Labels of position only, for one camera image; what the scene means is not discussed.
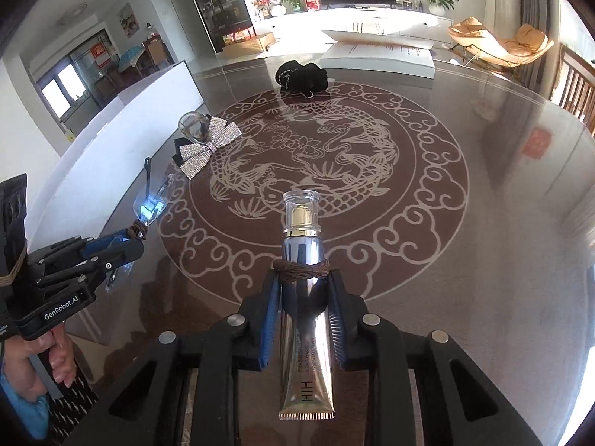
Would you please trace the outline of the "grey curtain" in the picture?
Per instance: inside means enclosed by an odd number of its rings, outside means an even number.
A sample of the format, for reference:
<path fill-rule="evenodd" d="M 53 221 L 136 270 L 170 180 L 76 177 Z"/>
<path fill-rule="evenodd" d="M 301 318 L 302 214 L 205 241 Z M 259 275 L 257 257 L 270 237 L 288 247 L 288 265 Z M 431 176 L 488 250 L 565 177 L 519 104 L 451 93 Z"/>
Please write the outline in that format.
<path fill-rule="evenodd" d="M 520 21 L 548 34 L 550 30 L 550 0 L 520 0 Z M 544 80 L 544 60 L 540 56 L 520 70 L 520 80 L 531 91 L 541 92 Z"/>

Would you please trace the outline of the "orange lounge chair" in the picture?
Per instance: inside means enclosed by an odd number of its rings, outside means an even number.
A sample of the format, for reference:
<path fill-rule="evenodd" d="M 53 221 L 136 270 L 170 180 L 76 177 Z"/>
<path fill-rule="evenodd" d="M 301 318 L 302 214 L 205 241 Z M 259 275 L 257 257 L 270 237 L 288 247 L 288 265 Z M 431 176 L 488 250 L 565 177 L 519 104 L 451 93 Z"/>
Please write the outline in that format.
<path fill-rule="evenodd" d="M 513 38 L 497 38 L 475 17 L 451 25 L 448 32 L 453 41 L 473 58 L 503 68 L 532 64 L 555 44 L 547 34 L 527 23 L 516 31 Z"/>

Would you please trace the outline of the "green plant beside flowers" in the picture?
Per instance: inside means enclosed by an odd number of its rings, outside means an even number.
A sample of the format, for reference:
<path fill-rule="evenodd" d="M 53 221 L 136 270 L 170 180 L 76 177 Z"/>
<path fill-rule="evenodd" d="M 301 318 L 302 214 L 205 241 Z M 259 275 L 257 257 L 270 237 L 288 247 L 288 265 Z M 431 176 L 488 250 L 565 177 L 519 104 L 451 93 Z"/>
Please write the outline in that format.
<path fill-rule="evenodd" d="M 306 0 L 280 0 L 288 13 L 305 12 Z"/>

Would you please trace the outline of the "dark glass display cabinet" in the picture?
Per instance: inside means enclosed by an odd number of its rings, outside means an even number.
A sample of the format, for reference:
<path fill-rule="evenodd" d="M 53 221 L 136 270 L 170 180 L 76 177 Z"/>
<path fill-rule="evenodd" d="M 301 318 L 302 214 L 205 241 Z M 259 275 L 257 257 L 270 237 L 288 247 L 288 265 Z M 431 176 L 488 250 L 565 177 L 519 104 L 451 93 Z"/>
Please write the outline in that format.
<path fill-rule="evenodd" d="M 254 28 L 245 0 L 194 0 L 204 22 L 215 52 L 240 41 L 247 33 L 254 36 Z"/>

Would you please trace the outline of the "wooden dining chair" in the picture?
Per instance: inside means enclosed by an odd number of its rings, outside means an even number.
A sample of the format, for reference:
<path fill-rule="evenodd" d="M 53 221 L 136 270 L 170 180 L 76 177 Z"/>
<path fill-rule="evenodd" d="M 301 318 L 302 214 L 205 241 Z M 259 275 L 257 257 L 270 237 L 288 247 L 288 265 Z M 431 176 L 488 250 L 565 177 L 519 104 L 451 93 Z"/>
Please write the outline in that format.
<path fill-rule="evenodd" d="M 594 136 L 594 64 L 564 44 L 551 101 L 581 121 Z"/>

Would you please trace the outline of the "rhinestone bow hair clip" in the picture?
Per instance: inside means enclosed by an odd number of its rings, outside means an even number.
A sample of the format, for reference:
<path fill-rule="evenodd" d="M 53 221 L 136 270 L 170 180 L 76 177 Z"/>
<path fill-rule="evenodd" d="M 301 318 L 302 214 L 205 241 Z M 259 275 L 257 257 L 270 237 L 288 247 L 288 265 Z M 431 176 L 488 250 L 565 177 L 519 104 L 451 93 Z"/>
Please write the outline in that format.
<path fill-rule="evenodd" d="M 231 121 L 198 111 L 181 116 L 178 121 L 181 137 L 174 140 L 173 162 L 183 175 L 192 180 L 219 150 L 238 139 L 242 132 Z"/>

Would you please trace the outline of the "small black velvet scrunchie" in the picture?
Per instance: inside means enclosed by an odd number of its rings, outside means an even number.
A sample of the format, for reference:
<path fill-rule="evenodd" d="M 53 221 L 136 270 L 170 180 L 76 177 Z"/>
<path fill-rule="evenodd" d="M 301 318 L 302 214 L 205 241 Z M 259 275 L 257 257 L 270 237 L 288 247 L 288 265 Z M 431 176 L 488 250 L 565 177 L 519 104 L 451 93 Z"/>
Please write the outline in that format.
<path fill-rule="evenodd" d="M 313 62 L 306 65 L 293 59 L 282 64 L 275 73 L 275 82 L 285 92 L 298 93 L 312 99 L 317 93 L 328 89 L 328 74 Z"/>

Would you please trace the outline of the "white open gift box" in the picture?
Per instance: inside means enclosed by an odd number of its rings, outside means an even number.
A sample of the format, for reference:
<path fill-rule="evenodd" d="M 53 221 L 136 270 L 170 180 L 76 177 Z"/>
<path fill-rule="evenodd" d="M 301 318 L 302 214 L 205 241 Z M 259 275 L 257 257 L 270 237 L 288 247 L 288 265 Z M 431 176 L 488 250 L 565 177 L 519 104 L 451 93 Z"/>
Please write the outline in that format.
<path fill-rule="evenodd" d="M 320 59 L 330 70 L 385 71 L 417 78 L 435 78 L 432 41 L 399 34 L 325 30 L 334 43 Z"/>

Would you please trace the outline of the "framed wall painting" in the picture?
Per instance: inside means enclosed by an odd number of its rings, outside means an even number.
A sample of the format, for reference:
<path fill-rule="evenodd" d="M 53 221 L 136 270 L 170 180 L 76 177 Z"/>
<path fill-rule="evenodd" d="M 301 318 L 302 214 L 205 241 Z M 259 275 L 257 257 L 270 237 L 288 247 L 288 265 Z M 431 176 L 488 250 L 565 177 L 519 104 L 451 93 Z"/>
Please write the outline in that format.
<path fill-rule="evenodd" d="M 117 18 L 127 38 L 132 37 L 139 30 L 139 24 L 130 3 L 126 3 L 120 9 Z"/>

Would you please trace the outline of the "white tv console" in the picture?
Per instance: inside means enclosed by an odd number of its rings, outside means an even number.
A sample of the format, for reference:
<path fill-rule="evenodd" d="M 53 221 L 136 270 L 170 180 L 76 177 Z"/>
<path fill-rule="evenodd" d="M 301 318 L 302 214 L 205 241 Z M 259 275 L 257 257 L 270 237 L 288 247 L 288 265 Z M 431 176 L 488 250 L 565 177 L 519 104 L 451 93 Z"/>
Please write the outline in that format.
<path fill-rule="evenodd" d="M 272 32 L 278 41 L 315 41 L 329 39 L 328 32 L 371 33 L 404 38 L 408 46 L 450 44 L 448 32 L 453 20 L 411 10 L 396 8 L 337 8 L 292 13 L 256 21 L 257 34 Z"/>

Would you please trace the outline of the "red flower bouquet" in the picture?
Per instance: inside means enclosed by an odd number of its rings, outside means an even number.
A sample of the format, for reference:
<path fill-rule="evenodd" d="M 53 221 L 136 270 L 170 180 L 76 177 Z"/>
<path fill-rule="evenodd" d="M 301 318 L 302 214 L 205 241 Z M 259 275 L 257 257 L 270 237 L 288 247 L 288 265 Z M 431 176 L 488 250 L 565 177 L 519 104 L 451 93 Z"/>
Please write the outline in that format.
<path fill-rule="evenodd" d="M 262 18 L 272 18 L 272 8 L 279 3 L 279 0 L 254 0 L 252 5 L 256 8 Z"/>

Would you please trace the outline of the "large white storage box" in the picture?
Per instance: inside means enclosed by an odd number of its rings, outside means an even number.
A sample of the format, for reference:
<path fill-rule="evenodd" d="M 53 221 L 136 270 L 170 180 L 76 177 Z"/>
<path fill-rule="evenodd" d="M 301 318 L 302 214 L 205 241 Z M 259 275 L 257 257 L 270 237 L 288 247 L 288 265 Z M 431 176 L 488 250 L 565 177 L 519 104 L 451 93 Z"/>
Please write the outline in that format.
<path fill-rule="evenodd" d="M 144 159 L 203 102 L 184 62 L 118 94 L 75 138 L 27 210 L 28 250 L 68 237 L 98 237 Z"/>

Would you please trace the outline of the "gold cosmetic tube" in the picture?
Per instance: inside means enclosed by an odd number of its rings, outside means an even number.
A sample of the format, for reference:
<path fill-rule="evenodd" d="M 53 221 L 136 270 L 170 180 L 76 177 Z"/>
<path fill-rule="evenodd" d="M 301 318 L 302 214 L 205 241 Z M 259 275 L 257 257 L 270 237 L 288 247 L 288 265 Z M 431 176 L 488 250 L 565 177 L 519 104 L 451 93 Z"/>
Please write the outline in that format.
<path fill-rule="evenodd" d="M 285 192 L 282 260 L 275 266 L 282 299 L 280 377 L 282 421 L 335 418 L 328 268 L 314 190 Z"/>

